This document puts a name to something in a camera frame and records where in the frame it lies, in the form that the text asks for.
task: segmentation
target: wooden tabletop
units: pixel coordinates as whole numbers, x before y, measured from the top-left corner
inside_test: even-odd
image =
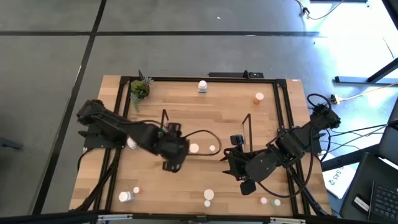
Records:
[[[106,75],[103,78],[98,99],[105,107],[113,110],[118,92],[120,76]],[[309,121],[307,104],[300,80],[287,80],[290,104],[294,123],[297,126]],[[257,92],[264,94],[264,100],[255,105],[252,100]],[[287,115],[284,108],[284,121]],[[160,121],[162,110],[166,109],[171,122],[182,124],[183,135],[199,129],[208,129],[220,139],[223,148],[231,147],[229,137],[242,134],[248,140],[248,125],[242,125],[248,113],[252,119],[253,149],[264,149],[265,143],[276,136],[279,127],[275,108],[274,92],[271,84],[265,83],[212,83],[208,82],[208,93],[197,91],[196,82],[154,82],[150,95],[140,101],[139,113],[130,105],[129,119],[154,119]],[[189,138],[191,143],[199,145],[199,153],[210,153],[209,147],[218,147],[216,140],[209,134],[197,134]],[[76,208],[94,188],[100,175],[104,149],[95,149],[87,154],[80,166],[76,179],[70,208]],[[174,174],[162,170],[163,158],[154,156],[143,149],[122,150],[118,176],[115,185],[111,210],[113,212],[134,213],[173,213],[173,214],[212,214],[212,215],[277,215],[291,216],[290,199],[279,198],[281,206],[274,208],[270,201],[276,199],[260,187],[247,196],[241,195],[240,182],[232,175],[222,173],[228,170],[228,162],[220,162],[222,153],[215,156],[188,156],[181,170]],[[310,155],[302,159],[304,177],[307,176]],[[268,189],[288,195],[285,169],[277,168],[262,182]],[[132,191],[140,187],[142,192],[132,202],[121,203],[118,195],[121,191]],[[323,182],[320,163],[314,159],[310,182],[307,185],[322,208],[331,213],[326,187]],[[108,186],[104,188],[101,208]],[[215,193],[211,206],[204,206],[203,192],[211,189]],[[268,203],[261,205],[259,199],[265,197]],[[297,197],[299,211],[302,212],[300,196]]]

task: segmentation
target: gray floor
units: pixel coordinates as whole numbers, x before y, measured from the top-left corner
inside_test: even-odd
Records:
[[[89,31],[99,5],[99,0],[1,0],[0,31]],[[99,26],[102,31],[319,31],[322,37],[97,37],[44,212],[68,209],[83,145],[77,134],[83,127],[75,122],[74,114],[85,100],[96,98],[103,75],[137,75],[140,69],[148,76],[204,77],[208,72],[248,69],[269,78],[301,79],[306,94],[355,95],[375,87],[336,84],[333,77],[369,76],[398,52],[390,44],[396,35],[391,32],[391,21],[380,21],[386,19],[385,9],[377,0],[369,5],[344,3],[326,19],[314,22],[301,19],[294,0],[109,0]],[[331,4],[309,7],[316,16],[327,12]],[[21,151],[0,149],[0,216],[30,212],[87,41],[88,37],[0,36],[0,136],[25,145]],[[388,88],[335,106],[342,119],[340,130],[385,123],[396,93],[397,88]],[[374,135],[354,145],[366,147],[379,138]],[[353,150],[346,147],[333,154]],[[339,201],[333,203],[338,210]]]

